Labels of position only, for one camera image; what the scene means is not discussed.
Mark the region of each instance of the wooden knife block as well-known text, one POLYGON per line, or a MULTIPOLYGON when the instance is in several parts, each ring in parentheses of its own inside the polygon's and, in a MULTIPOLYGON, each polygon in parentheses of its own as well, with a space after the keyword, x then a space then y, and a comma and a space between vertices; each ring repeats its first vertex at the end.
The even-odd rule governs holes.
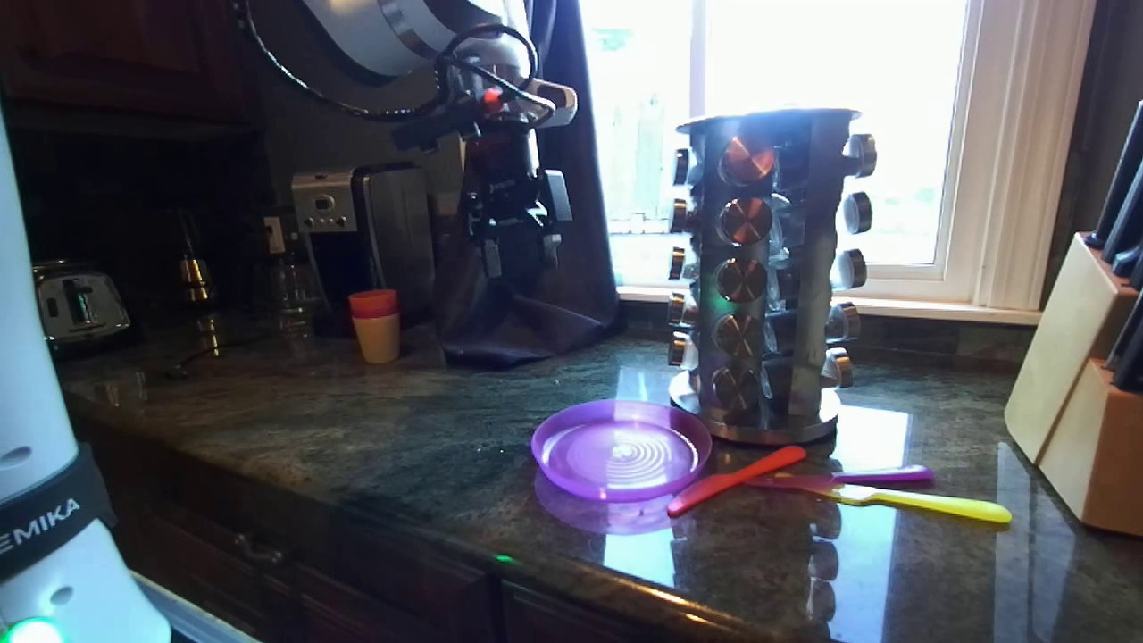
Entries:
POLYGON ((1078 523, 1143 535, 1143 398, 1103 365, 1131 296, 1075 237, 1005 422, 1078 523))

